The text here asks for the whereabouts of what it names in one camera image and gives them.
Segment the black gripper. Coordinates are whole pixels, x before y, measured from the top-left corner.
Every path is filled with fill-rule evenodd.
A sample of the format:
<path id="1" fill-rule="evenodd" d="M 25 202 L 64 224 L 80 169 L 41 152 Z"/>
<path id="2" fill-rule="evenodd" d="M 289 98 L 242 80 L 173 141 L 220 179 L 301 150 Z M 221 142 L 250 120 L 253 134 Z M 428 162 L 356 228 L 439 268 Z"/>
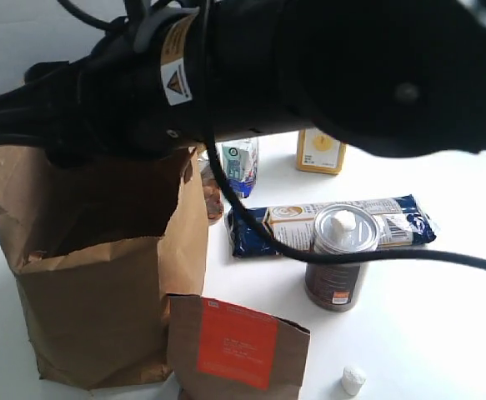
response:
<path id="1" fill-rule="evenodd" d="M 209 142 L 205 7 L 129 7 L 76 62 L 41 62 L 0 95 L 0 146 L 162 158 Z"/>

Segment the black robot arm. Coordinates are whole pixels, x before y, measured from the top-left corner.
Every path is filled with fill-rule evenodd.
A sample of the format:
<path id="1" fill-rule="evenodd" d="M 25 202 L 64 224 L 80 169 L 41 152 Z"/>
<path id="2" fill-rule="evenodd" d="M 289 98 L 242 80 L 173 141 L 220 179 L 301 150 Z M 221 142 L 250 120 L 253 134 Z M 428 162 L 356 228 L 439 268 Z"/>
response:
<path id="1" fill-rule="evenodd" d="M 457 1 L 128 1 L 0 95 L 0 146 L 163 158 L 317 128 L 389 158 L 486 151 L 486 25 Z"/>

